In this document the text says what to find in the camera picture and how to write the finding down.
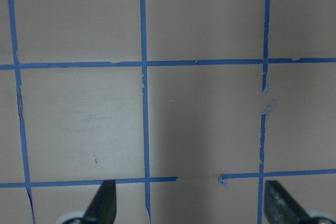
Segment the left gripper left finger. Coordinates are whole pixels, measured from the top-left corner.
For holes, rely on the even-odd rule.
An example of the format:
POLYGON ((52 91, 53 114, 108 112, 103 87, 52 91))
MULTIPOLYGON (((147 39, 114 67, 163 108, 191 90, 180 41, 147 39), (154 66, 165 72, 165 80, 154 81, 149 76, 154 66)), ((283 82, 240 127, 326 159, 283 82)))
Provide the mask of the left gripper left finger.
POLYGON ((116 218, 116 182, 104 180, 86 209, 83 222, 113 224, 116 218))

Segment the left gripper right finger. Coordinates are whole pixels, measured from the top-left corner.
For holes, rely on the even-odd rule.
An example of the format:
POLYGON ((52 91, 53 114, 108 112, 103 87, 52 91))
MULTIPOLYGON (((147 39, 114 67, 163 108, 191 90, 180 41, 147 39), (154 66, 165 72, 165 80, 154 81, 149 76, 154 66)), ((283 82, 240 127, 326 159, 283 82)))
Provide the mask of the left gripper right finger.
POLYGON ((264 215, 269 223, 304 223, 311 217, 277 180, 267 180, 264 215))

